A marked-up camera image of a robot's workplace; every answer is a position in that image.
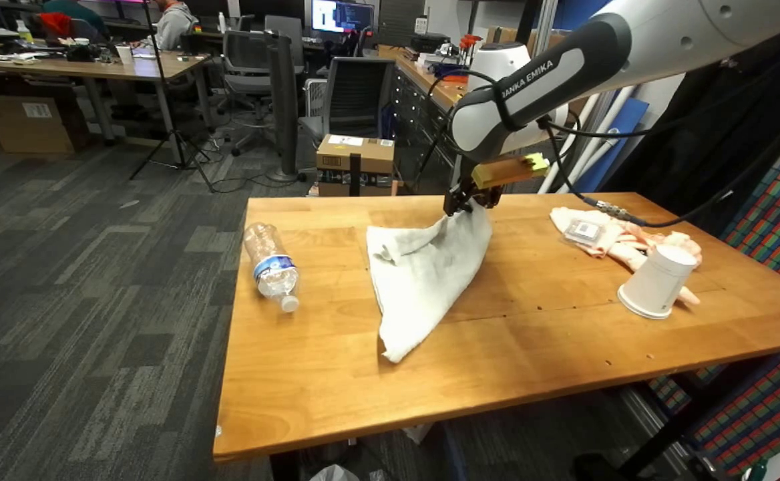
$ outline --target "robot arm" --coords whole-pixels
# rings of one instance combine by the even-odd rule
[[[780,35],[780,0],[614,0],[528,68],[459,98],[449,130],[466,161],[605,89],[686,73]]]

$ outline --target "person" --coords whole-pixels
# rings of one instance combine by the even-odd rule
[[[87,25],[97,27],[99,33],[105,33],[105,19],[97,11],[80,5],[79,0],[48,0],[48,3],[43,3],[43,11],[45,14],[55,11],[55,14],[64,14],[69,19],[80,19]]]
[[[183,46],[183,35],[188,35],[199,19],[179,0],[155,0],[155,5],[164,11],[155,25],[155,46],[160,50],[178,50]]]

